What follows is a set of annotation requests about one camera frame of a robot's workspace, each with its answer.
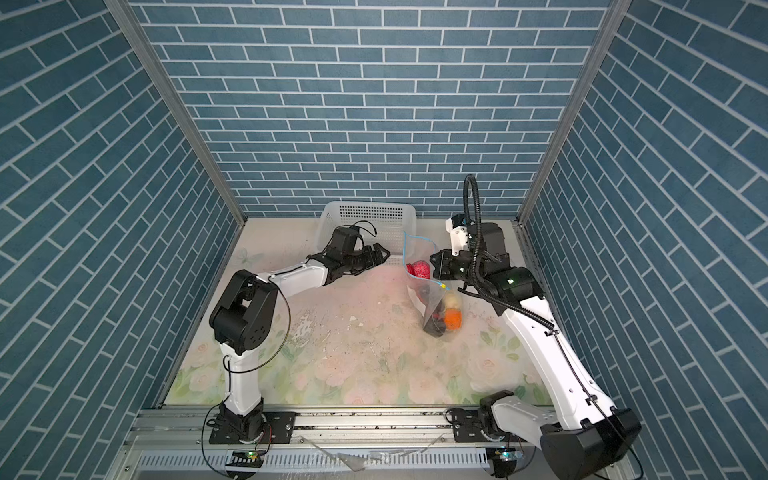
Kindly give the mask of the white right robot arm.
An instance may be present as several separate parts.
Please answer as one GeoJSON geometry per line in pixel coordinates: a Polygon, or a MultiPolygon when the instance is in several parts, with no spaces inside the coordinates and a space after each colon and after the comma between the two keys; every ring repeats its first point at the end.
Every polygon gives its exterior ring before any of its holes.
{"type": "Polygon", "coordinates": [[[502,229],[455,215],[446,230],[450,247],[430,257],[434,278],[459,281],[461,292],[494,307],[529,355],[553,404],[536,407],[502,390],[480,400],[475,429],[491,441],[527,441],[559,479],[598,476],[632,454],[641,431],[637,415],[616,407],[582,365],[534,275],[511,264],[502,229]]]}

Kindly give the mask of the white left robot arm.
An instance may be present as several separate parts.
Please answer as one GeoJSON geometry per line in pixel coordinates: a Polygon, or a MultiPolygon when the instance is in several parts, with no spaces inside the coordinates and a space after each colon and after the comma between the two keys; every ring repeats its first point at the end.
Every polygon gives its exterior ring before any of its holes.
{"type": "Polygon", "coordinates": [[[237,271],[213,309],[209,325],[222,352],[227,394],[216,415],[206,421],[209,442],[217,445],[266,443],[270,423],[264,413],[259,371],[275,357],[259,358],[257,349],[270,335],[278,301],[357,276],[386,263],[391,253],[378,243],[360,249],[328,247],[282,271],[255,274],[237,271]]]}

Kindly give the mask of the clear zip top bag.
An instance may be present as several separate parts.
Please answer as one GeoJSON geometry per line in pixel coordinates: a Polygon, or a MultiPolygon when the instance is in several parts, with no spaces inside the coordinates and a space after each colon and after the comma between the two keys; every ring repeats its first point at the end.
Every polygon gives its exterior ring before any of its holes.
{"type": "MultiPolygon", "coordinates": [[[[426,237],[405,235],[403,249],[403,265],[405,270],[407,263],[412,263],[418,260],[424,260],[430,264],[430,256],[438,251],[440,250],[437,245],[426,237]]],[[[434,312],[441,313],[442,315],[444,314],[445,308],[442,302],[443,296],[447,292],[457,292],[451,288],[448,281],[436,280],[433,276],[429,280],[415,278],[410,276],[407,273],[407,270],[406,274],[408,296],[411,299],[414,308],[421,316],[421,326],[423,330],[424,322],[430,315],[434,312]]],[[[446,331],[442,337],[446,335],[455,336],[460,329],[456,331],[446,331]]]]}

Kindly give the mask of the small orange tangerine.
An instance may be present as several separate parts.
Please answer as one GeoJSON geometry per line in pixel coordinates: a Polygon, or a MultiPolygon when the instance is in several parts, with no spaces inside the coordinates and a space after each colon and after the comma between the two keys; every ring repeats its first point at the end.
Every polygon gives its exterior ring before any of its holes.
{"type": "Polygon", "coordinates": [[[456,331],[462,326],[462,312],[460,309],[447,308],[444,310],[443,323],[446,331],[456,331]]]}

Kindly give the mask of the black avocado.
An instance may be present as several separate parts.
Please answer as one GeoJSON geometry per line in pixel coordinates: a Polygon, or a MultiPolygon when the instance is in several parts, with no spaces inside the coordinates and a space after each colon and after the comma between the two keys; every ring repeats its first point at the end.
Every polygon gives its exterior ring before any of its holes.
{"type": "Polygon", "coordinates": [[[423,325],[423,331],[435,338],[442,337],[446,333],[446,330],[444,316],[437,312],[430,315],[423,325]]]}

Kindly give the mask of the cream white bun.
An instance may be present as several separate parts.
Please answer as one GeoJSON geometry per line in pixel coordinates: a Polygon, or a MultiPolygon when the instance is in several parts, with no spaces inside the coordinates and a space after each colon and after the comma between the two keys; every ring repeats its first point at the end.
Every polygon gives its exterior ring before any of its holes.
{"type": "Polygon", "coordinates": [[[460,310],[462,308],[461,296],[455,292],[447,292],[443,296],[442,302],[446,310],[460,310]]]}

